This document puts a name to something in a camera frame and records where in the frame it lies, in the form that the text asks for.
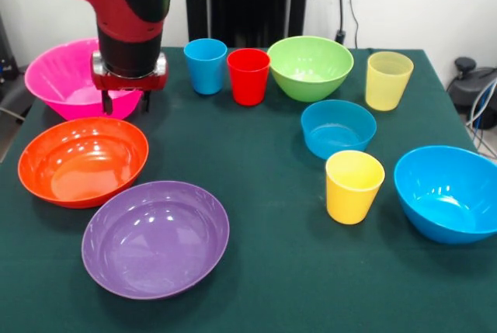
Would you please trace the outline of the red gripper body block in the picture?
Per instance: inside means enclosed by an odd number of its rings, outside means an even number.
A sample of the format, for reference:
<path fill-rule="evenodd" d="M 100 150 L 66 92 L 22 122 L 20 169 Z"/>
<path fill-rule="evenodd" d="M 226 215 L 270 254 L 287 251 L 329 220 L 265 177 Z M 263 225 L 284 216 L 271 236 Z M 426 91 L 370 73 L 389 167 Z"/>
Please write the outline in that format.
<path fill-rule="evenodd" d="M 110 74 L 102 65 L 92 69 L 92 80 L 100 91 L 160 91 L 169 76 L 167 64 L 159 63 L 150 75 L 142 78 L 123 78 Z"/>

